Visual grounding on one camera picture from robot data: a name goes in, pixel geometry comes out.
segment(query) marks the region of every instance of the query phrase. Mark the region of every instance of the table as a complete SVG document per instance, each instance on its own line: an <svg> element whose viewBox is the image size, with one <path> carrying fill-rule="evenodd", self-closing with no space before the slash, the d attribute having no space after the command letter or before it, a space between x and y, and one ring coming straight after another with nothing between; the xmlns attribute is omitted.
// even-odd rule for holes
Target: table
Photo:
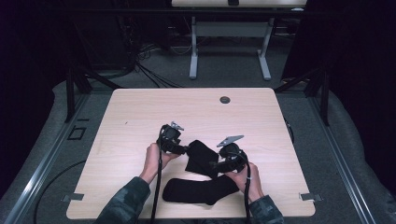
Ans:
<svg viewBox="0 0 396 224"><path fill-rule="evenodd" d="M237 7L268 7L295 8L304 7L306 0L240 0ZM172 7L231 7L228 0L172 0ZM264 80L271 80L265 53L271 38L274 19L268 22L214 22L196 21L191 19L191 65L190 78L196 79L198 67L197 36L241 36L241 37L263 37L262 48L257 50L262 76Z"/></svg>
<svg viewBox="0 0 396 224"><path fill-rule="evenodd" d="M230 98L224 104L219 99ZM147 146L158 137L165 123L176 122L181 145L198 139L215 151L226 136L243 134L235 142L250 161L259 166L263 192L269 194L287 217L309 217L315 213L304 175L294 151L275 93L265 88L219 89L120 89L113 92L94 139L90 155L75 193L82 201L71 201L67 216L97 218L110 198L133 176L139 175ZM167 203L162 199L167 181L177 177L207 180L186 172L188 156L171 161L163 170L156 218L244 217L243 194L236 192L212 206ZM149 218L156 180L140 218Z"/></svg>

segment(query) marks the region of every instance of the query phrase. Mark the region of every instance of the desk leg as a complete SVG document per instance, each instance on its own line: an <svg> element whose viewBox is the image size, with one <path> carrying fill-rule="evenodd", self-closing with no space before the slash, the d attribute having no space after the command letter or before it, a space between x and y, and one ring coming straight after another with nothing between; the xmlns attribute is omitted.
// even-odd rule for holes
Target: desk leg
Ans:
<svg viewBox="0 0 396 224"><path fill-rule="evenodd" d="M257 50L260 60L260 66L262 67L262 75L264 77L264 80L267 81L271 80L271 75L270 75L270 70L268 69L267 61L265 59L265 53L267 52L268 49L268 43L271 38L273 26L274 26L274 19L272 18L268 21L268 25L265 29L265 37L262 42L262 49Z"/></svg>
<svg viewBox="0 0 396 224"><path fill-rule="evenodd" d="M191 19L191 65L190 65L190 79L197 78L197 67L198 67L198 49L197 49L197 34L196 34L196 22L195 17Z"/></svg>

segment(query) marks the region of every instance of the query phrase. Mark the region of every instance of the gray carpet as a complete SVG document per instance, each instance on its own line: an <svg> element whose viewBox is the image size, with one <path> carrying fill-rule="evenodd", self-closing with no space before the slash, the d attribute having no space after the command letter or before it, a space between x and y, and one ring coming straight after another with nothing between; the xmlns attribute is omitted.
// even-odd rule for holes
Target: gray carpet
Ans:
<svg viewBox="0 0 396 224"><path fill-rule="evenodd" d="M198 78L189 79L190 53L176 54L172 50L153 50L141 63L151 71L173 80L183 87L278 87L280 76L292 40L274 36L267 52L267 61L273 79L262 79L256 50L261 47L255 38L211 38L204 40L199 48ZM125 88L156 88L142 73L132 72L124 77L111 79ZM86 128L81 140L64 140L61 151L43 185L68 166L87 158L93 139L106 110L111 90L96 80L86 104L77 113L77 120L70 125ZM281 110L294 133L294 147L302 166L309 190L320 194L324 200L315 203L317 212L312 217L286 217L288 223L361 223L345 184L334 163L331 148L315 110L300 92L300 85L292 92L277 95ZM65 84L54 88L56 100L48 122L37 139L35 147L0 202L0 222L4 223L9 211L21 196L23 189L41 159L51 149L55 138L64 125L66 115ZM359 134L353 122L337 98L331 94L329 108L330 124L334 137L342 149L350 170L358 182L361 193L368 203L377 223L396 223L395 202L384 189L375 174L364 162ZM82 171L80 164L56 179L40 202L37 223L92 223L92 220L70 220L65 216L68 203L61 202L65 194L74 192ZM33 223L37 197L28 209L23 223Z"/></svg>

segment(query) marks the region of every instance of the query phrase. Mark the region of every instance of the sock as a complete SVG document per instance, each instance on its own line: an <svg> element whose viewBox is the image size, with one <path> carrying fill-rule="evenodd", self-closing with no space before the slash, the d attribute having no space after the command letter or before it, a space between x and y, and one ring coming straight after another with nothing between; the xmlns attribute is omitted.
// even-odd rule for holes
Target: sock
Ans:
<svg viewBox="0 0 396 224"><path fill-rule="evenodd" d="M239 190L227 175L206 181L173 178L163 189L163 199L172 203L215 204L218 200Z"/></svg>
<svg viewBox="0 0 396 224"><path fill-rule="evenodd" d="M195 140L189 144L187 155L189 161L187 162L186 171L194 172L199 175L207 175L214 179L218 177L218 172L213 169L210 162L218 162L219 154L207 147L199 140Z"/></svg>

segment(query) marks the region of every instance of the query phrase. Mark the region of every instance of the hand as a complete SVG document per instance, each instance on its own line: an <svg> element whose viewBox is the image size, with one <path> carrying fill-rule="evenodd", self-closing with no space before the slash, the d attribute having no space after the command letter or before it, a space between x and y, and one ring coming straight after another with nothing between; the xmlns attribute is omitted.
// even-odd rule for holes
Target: hand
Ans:
<svg viewBox="0 0 396 224"><path fill-rule="evenodd" d="M250 202L254 202L261 197L264 196L264 193L262 192L262 182L260 181L260 176L259 176L259 169L257 168L257 165L253 163L249 163L250 165L250 187L248 190L248 199ZM233 182L235 182L236 186L242 191L242 193L245 193L245 185L247 182L247 177L248 177L248 167L245 165L245 168L240 172L240 173L234 173L234 172L228 172L225 173L228 177L230 177Z"/></svg>
<svg viewBox="0 0 396 224"><path fill-rule="evenodd" d="M179 157L180 155L173 153L165 153L161 151L162 159L163 159L163 168L174 158ZM154 177L158 174L158 159L160 158L160 149L156 143L151 143L146 151L146 160L145 166L143 168L142 173L140 174L140 178L145 180L148 184L154 179Z"/></svg>

